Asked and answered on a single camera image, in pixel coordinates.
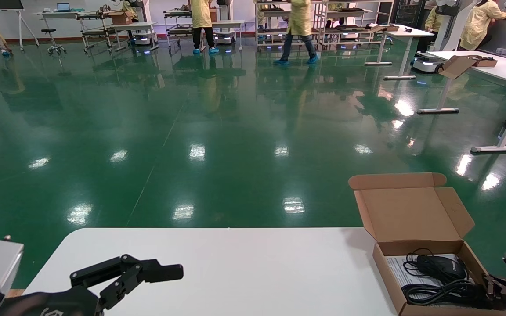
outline open cardboard box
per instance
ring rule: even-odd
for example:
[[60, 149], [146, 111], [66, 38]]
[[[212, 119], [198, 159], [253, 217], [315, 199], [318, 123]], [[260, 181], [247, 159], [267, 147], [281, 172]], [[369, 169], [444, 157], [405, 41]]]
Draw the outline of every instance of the open cardboard box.
[[399, 26], [395, 26], [394, 24], [390, 25], [374, 25], [368, 30], [369, 32], [395, 32], [399, 30]]
[[497, 60], [474, 60], [473, 57], [484, 58], [480, 55], [452, 56], [439, 68], [438, 73], [446, 78], [456, 79], [470, 67], [494, 67], [497, 65]]
[[442, 187], [439, 173], [353, 176], [353, 188], [364, 228], [377, 241], [372, 256], [401, 316], [506, 316], [506, 310], [416, 306], [407, 303], [386, 256], [402, 256], [418, 248], [433, 254], [457, 254], [477, 284], [488, 274], [462, 238], [474, 227], [454, 188]]
[[112, 20], [113, 25], [128, 25], [132, 24], [132, 12], [110, 12], [108, 13], [109, 18]]

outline monitor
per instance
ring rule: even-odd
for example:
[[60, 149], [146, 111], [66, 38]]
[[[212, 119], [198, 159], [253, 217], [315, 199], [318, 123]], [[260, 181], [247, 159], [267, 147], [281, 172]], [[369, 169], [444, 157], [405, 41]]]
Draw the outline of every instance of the monitor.
[[58, 12], [69, 12], [69, 10], [70, 10], [69, 3], [58, 4]]

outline white tabletop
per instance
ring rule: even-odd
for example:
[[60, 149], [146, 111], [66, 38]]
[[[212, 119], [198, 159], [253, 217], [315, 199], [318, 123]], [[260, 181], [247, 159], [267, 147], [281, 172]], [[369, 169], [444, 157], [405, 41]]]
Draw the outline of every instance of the white tabletop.
[[497, 56], [493, 54], [488, 54], [484, 52], [476, 52], [476, 51], [462, 51], [462, 52], [429, 52], [429, 54], [442, 58], [444, 60], [448, 60], [452, 58], [452, 56], [466, 56], [466, 55], [480, 55], [484, 57], [493, 57], [497, 60], [497, 65], [495, 67], [472, 67], [473, 70], [478, 72], [483, 72], [484, 74], [488, 74], [490, 76], [506, 80], [506, 58], [502, 56]]
[[130, 254], [182, 264], [184, 277], [142, 283], [106, 316], [395, 316], [373, 246], [363, 228], [84, 228], [25, 294], [68, 290], [75, 270]]
[[60, 15], [76, 15], [79, 12], [36, 12], [36, 15], [60, 16]]
[[238, 24], [244, 24], [245, 20], [225, 20], [225, 21], [218, 21], [218, 22], [212, 22], [212, 26], [215, 25], [238, 25]]
[[[418, 30], [415, 28], [410, 28], [409, 26], [394, 24], [395, 26], [399, 26], [399, 29], [395, 32], [385, 31], [386, 34], [394, 37], [425, 37], [425, 36], [434, 36], [434, 34], [425, 32], [422, 30]], [[405, 28], [413, 29], [411, 32], [406, 32]]]
[[133, 22], [130, 24], [111, 24], [107, 25], [108, 28], [115, 28], [115, 29], [130, 29], [130, 30], [136, 30], [138, 28], [150, 28], [153, 25], [156, 25], [157, 22]]

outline paper manual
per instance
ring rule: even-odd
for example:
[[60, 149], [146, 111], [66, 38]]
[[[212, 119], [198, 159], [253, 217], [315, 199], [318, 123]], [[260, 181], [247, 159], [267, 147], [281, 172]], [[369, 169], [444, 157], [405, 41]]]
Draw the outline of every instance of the paper manual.
[[[445, 258], [450, 258], [452, 260], [458, 260], [458, 257], [455, 254], [443, 254], [443, 255], [435, 255]], [[398, 280], [398, 284], [400, 287], [403, 287], [408, 284], [429, 284], [434, 286], [442, 286], [442, 283], [435, 279], [431, 278], [430, 276], [412, 276], [411, 274], [407, 273], [407, 271], [403, 268], [403, 263], [407, 261], [406, 256], [386, 256], [386, 262], [388, 262], [388, 266], [392, 273], [394, 274], [395, 278]], [[413, 274], [420, 274], [418, 271], [412, 271]], [[425, 294], [416, 294], [412, 295], [412, 298], [427, 298], [428, 295]], [[455, 307], [463, 307], [463, 306], [457, 306], [454, 304], [448, 304], [448, 303], [442, 303], [442, 306], [446, 307], [447, 305], [455, 306]], [[431, 304], [430, 306], [440, 306], [440, 304]]]

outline wheel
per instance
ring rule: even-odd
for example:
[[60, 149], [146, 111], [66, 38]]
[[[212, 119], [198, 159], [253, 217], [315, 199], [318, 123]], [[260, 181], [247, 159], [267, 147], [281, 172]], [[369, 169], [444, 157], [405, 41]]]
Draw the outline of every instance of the wheel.
[[440, 71], [440, 69], [442, 68], [442, 66], [444, 66], [444, 64], [439, 64], [438, 66], [436, 66], [436, 68], [434, 68], [434, 73], [438, 74], [438, 72]]

